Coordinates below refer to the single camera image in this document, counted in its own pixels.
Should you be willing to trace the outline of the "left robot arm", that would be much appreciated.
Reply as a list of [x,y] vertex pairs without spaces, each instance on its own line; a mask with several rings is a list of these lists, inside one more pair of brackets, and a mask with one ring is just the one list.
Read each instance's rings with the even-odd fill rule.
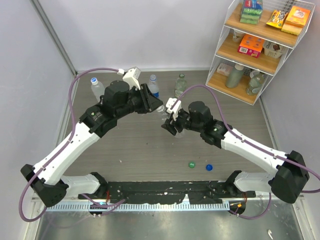
[[108,190],[104,177],[97,172],[65,176],[65,171],[88,147],[115,128],[119,119],[131,113],[151,113],[162,104],[145,83],[136,88],[122,80],[113,81],[104,90],[101,101],[85,111],[60,145],[42,161],[26,164],[20,171],[46,207],[80,194],[102,199]]

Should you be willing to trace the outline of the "clear plastic bottle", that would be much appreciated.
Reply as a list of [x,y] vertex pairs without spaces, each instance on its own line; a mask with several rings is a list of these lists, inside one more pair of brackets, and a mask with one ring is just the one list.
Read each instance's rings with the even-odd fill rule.
[[[166,107],[164,105],[158,107],[156,109],[157,114],[161,118],[162,121],[166,121],[167,119],[170,118],[170,115],[166,112]],[[182,132],[177,132],[176,135],[174,136],[175,138],[183,138],[185,136],[186,131],[183,129]]]

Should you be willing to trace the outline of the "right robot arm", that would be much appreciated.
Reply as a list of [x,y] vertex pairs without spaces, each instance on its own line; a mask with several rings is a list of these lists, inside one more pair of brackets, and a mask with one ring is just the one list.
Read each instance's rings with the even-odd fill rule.
[[165,108],[169,119],[162,128],[172,135],[183,130],[197,132],[207,144],[233,152],[264,170],[258,173],[235,170],[225,182],[230,197],[258,191],[274,194],[289,204],[296,202],[310,178],[300,153],[278,151],[246,137],[231,125],[214,119],[202,101],[192,102],[185,111],[181,101],[170,98]]

